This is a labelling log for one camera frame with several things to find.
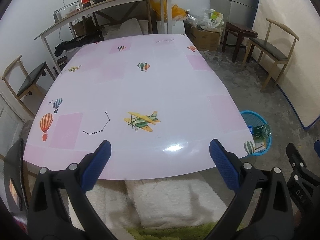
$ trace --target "chair backrest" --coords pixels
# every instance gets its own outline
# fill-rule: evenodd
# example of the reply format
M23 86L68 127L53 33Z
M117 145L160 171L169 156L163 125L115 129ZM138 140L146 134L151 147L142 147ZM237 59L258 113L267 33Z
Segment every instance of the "chair backrest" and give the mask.
M275 20L271 20L269 18L267 18L267 21L270 22L269 23L269 27L268 27L268 31L267 31L267 35L266 35L266 38L265 38L265 41L268 40L269 38L269 34L270 34L270 30L271 30L271 25L274 24L274 25L277 25L279 28L283 29L286 33L289 33L290 35L292 35L294 37L294 41L292 43L292 46L291 46L291 49L290 49L290 52L289 52L289 55L288 55L288 59L290 60L290 57L293 53L293 49L294 49L294 46L296 45L296 41L300 40L299 37L286 25L280 23L280 22L276 22Z
M4 190L10 212L16 216L27 218L28 201L23 181L22 159L23 139L20 138L14 143L4 157Z
M24 73L24 75L26 77L28 77L28 72L26 71L26 69L24 68L21 59L22 55L20 55L19 57L17 57L9 66L7 66L7 68L5 69L3 76L2 76L2 80L6 83L6 85L8 86L10 92L15 96L15 98L17 98L17 93L13 91L12 87L10 86L8 80L6 79L6 76L11 72L12 68L16 65L16 63L19 63L19 66L22 70L22 72Z

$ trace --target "pink tablecloth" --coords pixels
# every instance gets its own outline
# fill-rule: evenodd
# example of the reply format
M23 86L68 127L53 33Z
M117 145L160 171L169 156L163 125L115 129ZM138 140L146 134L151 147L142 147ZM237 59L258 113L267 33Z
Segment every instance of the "pink tablecloth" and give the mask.
M145 35L82 47L48 91L24 160L65 169L112 146L101 179L152 179L215 166L219 139L239 158L252 141L227 89L184 35Z

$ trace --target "wooden chair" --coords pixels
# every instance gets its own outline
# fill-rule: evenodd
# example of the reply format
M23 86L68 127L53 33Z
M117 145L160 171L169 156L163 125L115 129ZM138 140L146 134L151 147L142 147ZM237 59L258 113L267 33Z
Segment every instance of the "wooden chair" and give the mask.
M52 72L50 71L50 69L47 66L47 63L44 62L41 65L39 65L38 67L36 67L30 74L28 74L28 72L26 71L26 69L24 68L22 62L20 61L20 59L22 58L22 55L20 55L19 57L17 57L4 71L2 80L4 80L4 82L7 84L9 90L11 91L11 93L14 95L14 97L19 101L19 103L22 105L22 107L32 116L35 117L35 115L27 108L27 106L21 101L21 99L26 95L26 94L30 94L31 95L31 91L36 92L39 96L41 96L42 98L44 98L44 95L42 94L42 92L39 90L39 88L37 87L36 83L39 79L39 77L41 75L46 76L47 73L44 71L44 69L46 69L48 71L48 73L50 74L50 76L52 77L53 80L55 80L54 75L52 74ZM26 79L24 81L24 83L22 84L22 86L20 87L18 93L15 93L12 89L12 87L10 86L9 82L6 79L6 76L11 72L12 68L15 66L16 63L19 63L19 66L22 70L22 72L24 73L24 75L26 76Z
M275 70L276 66L278 64L284 64L284 66L283 66L278 78L276 79L275 86L277 85L279 79L283 75L283 72L284 72L284 70L286 69L286 67L287 67L287 65L289 63L290 57L291 57L291 55L293 53L294 46L296 45L296 41L297 40L299 41L299 37L289 27L287 27L286 25L284 25L282 23L279 23L279 22L276 22L274 20L270 20L268 18L267 18L267 21L270 22L270 24L269 24L269 28L268 28L268 31L267 31L266 38L264 40L258 39L258 38L252 38L252 37L249 38L248 45L247 45L247 50L246 50L246 53L245 53L245 56L244 56L244 60L243 60L243 63L242 63L242 67L244 67L244 65L245 65L245 63L247 61L247 58L251 57L251 55L249 55L249 54L252 54L254 46L256 46L258 49L261 50L257 65L259 65L263 53L267 54L270 58L272 58L274 60L274 64L273 64L273 66L272 66L272 68L270 70L270 74L269 74L268 78L266 79L266 81L264 82L260 92L262 92L265 89L265 87L268 85L268 83L269 83L269 81L270 81L270 79L272 77L272 73ZM270 34L270 30L271 30L271 25L272 24L277 25L278 27L283 29L285 32L291 34L294 37L294 41L293 41L293 44L291 46L291 50L290 50L288 56L283 54L279 49L277 49L275 46L273 46L272 44L270 44L268 42L268 38L269 38L269 34Z
M23 139L19 139L9 149L5 156L0 154L0 159L4 161L4 190L7 197L10 212L15 216L27 218L31 192L28 176L36 177L37 174L28 171L27 163L23 161ZM20 208L14 201L10 192L10 180L20 198Z

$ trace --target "cardboard box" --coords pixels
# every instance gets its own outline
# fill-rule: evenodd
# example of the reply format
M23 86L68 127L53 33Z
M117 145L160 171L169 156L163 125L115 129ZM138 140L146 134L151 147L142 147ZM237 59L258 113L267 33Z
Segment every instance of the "cardboard box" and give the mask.
M88 17L85 20L84 25L86 28L86 32L84 31L83 21L78 22L75 25L73 25L73 29L75 30L75 32L78 36L82 36L85 34L91 34L97 30L97 27L94 25L91 17Z
M220 33L218 32L209 32L192 27L187 36L199 51L216 51L220 44Z

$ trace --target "black chair seat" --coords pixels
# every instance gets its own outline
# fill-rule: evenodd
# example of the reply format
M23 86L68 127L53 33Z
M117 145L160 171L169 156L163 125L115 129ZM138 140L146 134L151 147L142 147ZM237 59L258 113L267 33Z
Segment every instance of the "black chair seat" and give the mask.
M17 93L17 97L21 96L26 89L28 89L31 85L35 84L38 81L40 75L44 71L45 66L46 62L40 64L27 76L26 80L20 87L19 92Z
M275 57L278 61L288 61L288 58L285 54L283 54L279 49L273 46L271 43L258 39L258 38L249 38L254 43L258 44L260 47L269 52L273 57Z

